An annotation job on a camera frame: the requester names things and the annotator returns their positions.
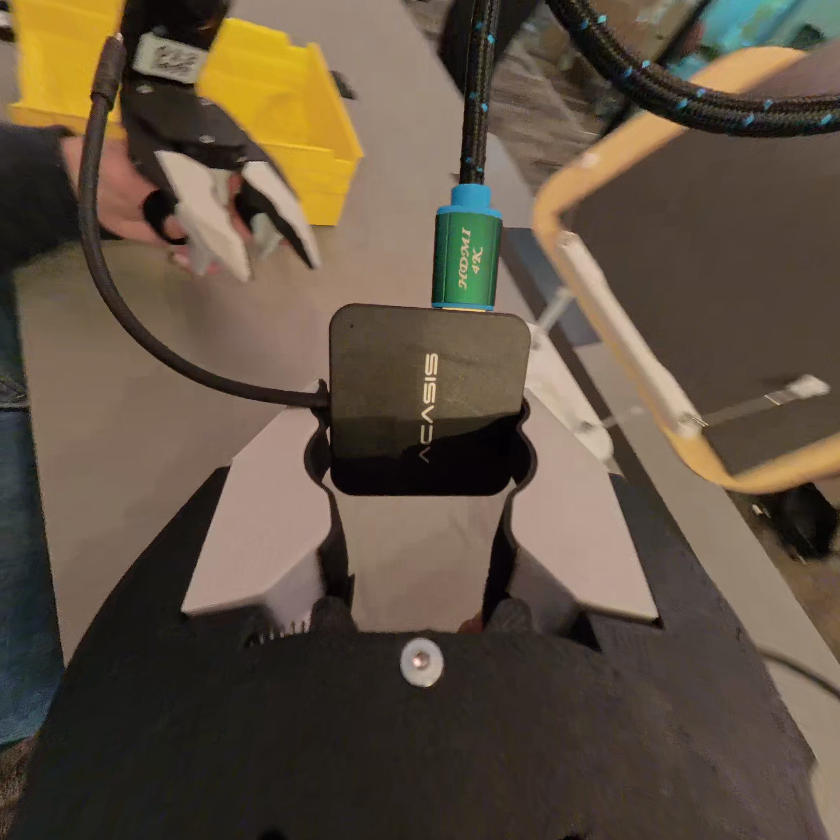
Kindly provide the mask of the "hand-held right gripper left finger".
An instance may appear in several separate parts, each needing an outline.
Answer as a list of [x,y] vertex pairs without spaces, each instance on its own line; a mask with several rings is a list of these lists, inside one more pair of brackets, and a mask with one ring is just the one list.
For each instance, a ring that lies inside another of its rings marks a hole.
[[329,455],[323,417],[289,407],[234,457],[184,614],[253,606],[275,629],[303,631],[323,597],[351,608],[354,576],[338,503],[323,483]]

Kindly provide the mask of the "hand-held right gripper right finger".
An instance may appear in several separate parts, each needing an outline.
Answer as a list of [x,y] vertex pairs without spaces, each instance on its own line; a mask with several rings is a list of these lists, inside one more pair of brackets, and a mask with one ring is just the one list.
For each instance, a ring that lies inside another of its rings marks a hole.
[[582,613],[657,625],[613,474],[530,392],[512,443],[513,484],[491,546],[484,622],[514,599],[536,627],[570,627]]

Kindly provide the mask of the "person's blue jeans leg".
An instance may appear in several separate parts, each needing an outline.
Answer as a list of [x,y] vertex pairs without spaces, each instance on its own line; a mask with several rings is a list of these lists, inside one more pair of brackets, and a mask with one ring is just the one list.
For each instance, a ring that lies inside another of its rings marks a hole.
[[41,728],[64,670],[18,336],[1,279],[1,747]]

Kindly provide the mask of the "white monitor stand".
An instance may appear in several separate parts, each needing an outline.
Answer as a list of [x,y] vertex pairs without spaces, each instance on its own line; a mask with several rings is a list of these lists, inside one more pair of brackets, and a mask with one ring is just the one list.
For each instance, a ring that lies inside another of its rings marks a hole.
[[[673,446],[702,446],[701,421],[696,408],[676,378],[657,360],[641,333],[610,290],[602,269],[581,238],[564,228],[549,238],[549,254],[560,287],[530,323],[530,356],[526,377],[527,398],[534,397],[588,451],[603,464],[613,456],[607,431],[648,412]],[[643,407],[600,419],[577,385],[567,363],[550,341],[550,331],[576,304],[600,340],[622,362],[636,384]]]

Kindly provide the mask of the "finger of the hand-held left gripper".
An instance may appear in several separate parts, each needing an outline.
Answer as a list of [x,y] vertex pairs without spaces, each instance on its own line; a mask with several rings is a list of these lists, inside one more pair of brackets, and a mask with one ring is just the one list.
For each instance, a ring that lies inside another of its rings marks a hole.
[[246,222],[262,256],[285,240],[312,270],[322,261],[317,239],[297,195],[277,168],[267,161],[248,161],[239,188],[239,215]]
[[249,254],[228,208],[229,172],[167,150],[157,151],[156,160],[175,196],[175,215],[186,232],[192,273],[203,277],[211,267],[220,266],[236,279],[250,281]]

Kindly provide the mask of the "yellow plastic bin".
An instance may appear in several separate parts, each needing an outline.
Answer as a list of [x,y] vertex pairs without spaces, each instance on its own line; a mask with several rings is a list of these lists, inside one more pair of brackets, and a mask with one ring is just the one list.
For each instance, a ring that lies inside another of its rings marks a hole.
[[[84,133],[103,43],[124,2],[8,2],[19,99],[10,119]],[[277,163],[310,225],[334,226],[363,151],[317,44],[227,17],[198,81]]]

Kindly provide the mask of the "wood-framed portable monitor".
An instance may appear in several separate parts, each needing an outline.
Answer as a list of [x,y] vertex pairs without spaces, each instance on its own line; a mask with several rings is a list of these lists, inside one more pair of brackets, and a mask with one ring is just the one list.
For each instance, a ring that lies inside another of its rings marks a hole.
[[650,114],[544,183],[532,231],[577,234],[704,424],[671,447],[763,494],[838,477],[838,133],[734,139]]

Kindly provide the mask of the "person's left hand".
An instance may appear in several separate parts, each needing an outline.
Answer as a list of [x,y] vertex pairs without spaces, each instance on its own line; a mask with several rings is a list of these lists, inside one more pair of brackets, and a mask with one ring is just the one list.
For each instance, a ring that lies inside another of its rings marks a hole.
[[[83,138],[75,134],[59,141],[60,152],[69,176],[72,192],[78,198],[79,172]],[[158,249],[166,249],[173,261],[184,270],[191,270],[186,246],[174,246],[161,238],[145,221],[142,208],[148,195],[156,187],[134,168],[129,155],[128,141],[107,138],[101,152],[98,181],[98,219],[100,226],[112,235]],[[233,200],[228,204],[228,216],[238,235],[245,241],[251,233],[235,210]],[[170,217],[164,229],[172,238],[186,236],[180,222]]]

